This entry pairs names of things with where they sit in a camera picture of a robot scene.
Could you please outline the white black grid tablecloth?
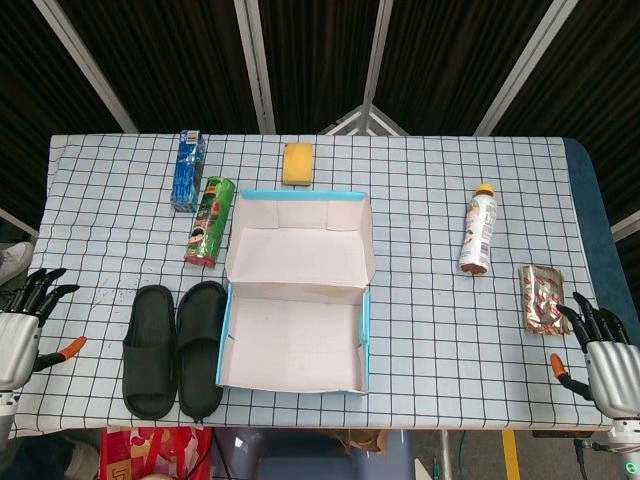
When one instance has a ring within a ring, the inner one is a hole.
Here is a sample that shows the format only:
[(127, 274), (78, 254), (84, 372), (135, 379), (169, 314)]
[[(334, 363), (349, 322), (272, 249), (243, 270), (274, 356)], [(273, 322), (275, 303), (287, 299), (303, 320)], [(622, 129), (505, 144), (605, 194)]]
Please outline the white black grid tablecloth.
[[(564, 390), (548, 359), (585, 380), (572, 336), (530, 333), (518, 270), (560, 270), (567, 291), (595, 295), (578, 214), (578, 174), (591, 160), (576, 141), (544, 137), (315, 136), (313, 185), (362, 191), (372, 206), (376, 273), (365, 395), (231, 388), (211, 425), (599, 429), (606, 421)], [(85, 336), (80, 354), (24, 387), (12, 432), (135, 425), (121, 380), (122, 342), (136, 291), (175, 298), (223, 265), (185, 263), (192, 220), (170, 204), (175, 134), (59, 136), (51, 142), (48, 199), (33, 267), (66, 270), (79, 286), (44, 327), (41, 347)], [(466, 208), (495, 190), (490, 267), (459, 267)]]

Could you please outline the silver red snack packet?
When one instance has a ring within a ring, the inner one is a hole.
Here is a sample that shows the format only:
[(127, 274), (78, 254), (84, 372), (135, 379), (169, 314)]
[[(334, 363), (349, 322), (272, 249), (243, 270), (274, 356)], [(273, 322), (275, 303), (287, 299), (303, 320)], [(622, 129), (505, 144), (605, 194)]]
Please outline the silver red snack packet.
[(524, 265), (519, 268), (523, 321), (534, 334), (564, 336), (569, 322), (558, 309), (564, 303), (562, 273), (548, 266)]

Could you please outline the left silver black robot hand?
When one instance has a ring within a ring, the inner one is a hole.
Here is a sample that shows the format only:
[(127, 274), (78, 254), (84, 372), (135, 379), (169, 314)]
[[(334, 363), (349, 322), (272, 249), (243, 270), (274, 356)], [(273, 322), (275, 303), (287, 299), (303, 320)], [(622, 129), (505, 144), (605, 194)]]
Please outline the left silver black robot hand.
[(79, 289), (76, 284), (53, 285), (65, 273), (64, 268), (41, 268), (0, 302), (0, 393), (21, 389), (34, 372), (69, 360), (86, 344), (87, 338), (80, 336), (57, 352), (39, 352), (42, 330), (59, 300)]

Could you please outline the blue carton box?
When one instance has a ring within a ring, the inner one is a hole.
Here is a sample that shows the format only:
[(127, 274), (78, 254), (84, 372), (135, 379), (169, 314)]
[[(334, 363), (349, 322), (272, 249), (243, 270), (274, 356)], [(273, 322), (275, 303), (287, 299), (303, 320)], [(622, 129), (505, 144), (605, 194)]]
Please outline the blue carton box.
[(199, 130), (183, 130), (179, 136), (171, 191), (171, 204), (178, 212), (194, 213), (199, 205), (206, 142)]

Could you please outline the white drink bottle yellow cap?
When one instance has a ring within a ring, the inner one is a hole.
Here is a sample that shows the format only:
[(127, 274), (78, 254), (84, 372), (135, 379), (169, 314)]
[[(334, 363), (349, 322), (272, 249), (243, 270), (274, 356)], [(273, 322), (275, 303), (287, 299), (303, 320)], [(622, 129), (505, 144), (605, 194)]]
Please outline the white drink bottle yellow cap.
[(490, 267), (490, 244), (497, 218), (494, 187), (481, 184), (468, 202), (465, 235), (459, 255), (460, 269), (472, 275), (485, 274)]

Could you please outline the blue plastic chair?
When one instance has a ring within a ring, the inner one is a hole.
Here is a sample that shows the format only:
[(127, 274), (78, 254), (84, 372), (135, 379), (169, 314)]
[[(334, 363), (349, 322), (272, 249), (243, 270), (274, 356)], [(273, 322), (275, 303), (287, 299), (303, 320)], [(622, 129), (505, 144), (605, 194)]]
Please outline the blue plastic chair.
[(213, 430), (211, 480), (415, 480), (404, 430)]

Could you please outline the blue cardboard shoe box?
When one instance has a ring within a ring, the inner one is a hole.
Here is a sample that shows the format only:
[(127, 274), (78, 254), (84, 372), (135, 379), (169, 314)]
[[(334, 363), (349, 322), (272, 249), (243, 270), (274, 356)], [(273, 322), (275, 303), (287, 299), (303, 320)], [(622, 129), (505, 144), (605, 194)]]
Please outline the blue cardboard shoe box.
[(217, 384), (367, 393), (372, 235), (363, 192), (239, 192)]

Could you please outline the black rubber slipper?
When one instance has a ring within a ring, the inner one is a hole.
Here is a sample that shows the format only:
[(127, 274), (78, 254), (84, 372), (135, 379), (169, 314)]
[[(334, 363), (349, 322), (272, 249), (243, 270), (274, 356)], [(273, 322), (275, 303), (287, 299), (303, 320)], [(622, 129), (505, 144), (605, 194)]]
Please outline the black rubber slipper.
[(178, 389), (175, 347), (171, 292), (161, 285), (140, 288), (122, 347), (122, 396), (135, 417), (159, 420), (173, 408)]
[(227, 293), (216, 281), (190, 288), (177, 312), (176, 359), (181, 411), (200, 423), (219, 406), (223, 388), (216, 383)]

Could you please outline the green chips can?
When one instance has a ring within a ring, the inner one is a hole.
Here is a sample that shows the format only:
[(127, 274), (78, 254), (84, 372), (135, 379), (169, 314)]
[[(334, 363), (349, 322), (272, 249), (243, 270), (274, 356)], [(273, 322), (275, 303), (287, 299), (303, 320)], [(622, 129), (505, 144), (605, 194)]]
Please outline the green chips can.
[(207, 179), (184, 255), (187, 263), (207, 267), (216, 264), (234, 192), (235, 185), (227, 178)]

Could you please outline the white partition post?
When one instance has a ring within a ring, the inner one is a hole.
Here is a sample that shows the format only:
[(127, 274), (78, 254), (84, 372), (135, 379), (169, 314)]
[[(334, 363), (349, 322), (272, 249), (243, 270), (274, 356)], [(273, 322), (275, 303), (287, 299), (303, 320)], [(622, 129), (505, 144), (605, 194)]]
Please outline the white partition post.
[(261, 134), (276, 125), (258, 0), (234, 0), (257, 124)]
[(476, 137), (490, 136), (542, 59), (579, 0), (552, 0), (538, 26), (477, 126)]
[(132, 117), (58, 0), (32, 0), (32, 3), (121, 129), (125, 133), (138, 134), (139, 129)]
[(375, 98), (394, 0), (379, 0), (365, 83), (362, 116), (369, 115)]

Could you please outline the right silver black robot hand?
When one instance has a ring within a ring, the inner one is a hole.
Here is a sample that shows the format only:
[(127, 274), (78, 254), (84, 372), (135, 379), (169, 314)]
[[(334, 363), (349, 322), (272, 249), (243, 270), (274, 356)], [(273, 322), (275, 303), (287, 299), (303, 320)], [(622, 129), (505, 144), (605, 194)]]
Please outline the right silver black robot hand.
[(631, 343), (616, 314), (597, 309), (578, 292), (578, 312), (560, 304), (573, 326), (587, 368), (588, 383), (573, 379), (557, 354), (550, 356), (555, 378), (567, 390), (591, 401), (612, 420), (640, 420), (640, 347)]

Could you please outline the red patterned bag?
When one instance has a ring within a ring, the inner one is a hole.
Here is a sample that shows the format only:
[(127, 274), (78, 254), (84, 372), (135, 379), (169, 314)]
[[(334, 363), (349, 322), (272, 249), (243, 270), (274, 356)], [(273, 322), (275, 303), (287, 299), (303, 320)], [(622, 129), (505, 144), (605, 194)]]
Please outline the red patterned bag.
[(99, 480), (211, 480), (210, 427), (108, 427)]

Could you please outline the white metal frame stand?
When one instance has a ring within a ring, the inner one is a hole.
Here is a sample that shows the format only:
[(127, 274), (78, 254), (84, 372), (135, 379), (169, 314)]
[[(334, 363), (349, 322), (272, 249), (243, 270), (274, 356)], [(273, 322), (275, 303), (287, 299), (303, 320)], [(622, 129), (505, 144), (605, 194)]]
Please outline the white metal frame stand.
[(320, 131), (320, 135), (408, 136), (409, 133), (381, 109), (372, 105), (367, 116), (363, 115), (362, 106), (359, 106), (333, 121)]

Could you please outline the yellow sponge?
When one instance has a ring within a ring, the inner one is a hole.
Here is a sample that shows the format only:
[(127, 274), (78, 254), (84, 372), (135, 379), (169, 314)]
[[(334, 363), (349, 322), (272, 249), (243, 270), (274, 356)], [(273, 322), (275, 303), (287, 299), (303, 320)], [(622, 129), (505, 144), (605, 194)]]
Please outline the yellow sponge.
[(313, 148), (309, 143), (289, 143), (283, 157), (282, 183), (310, 186), (313, 178)]

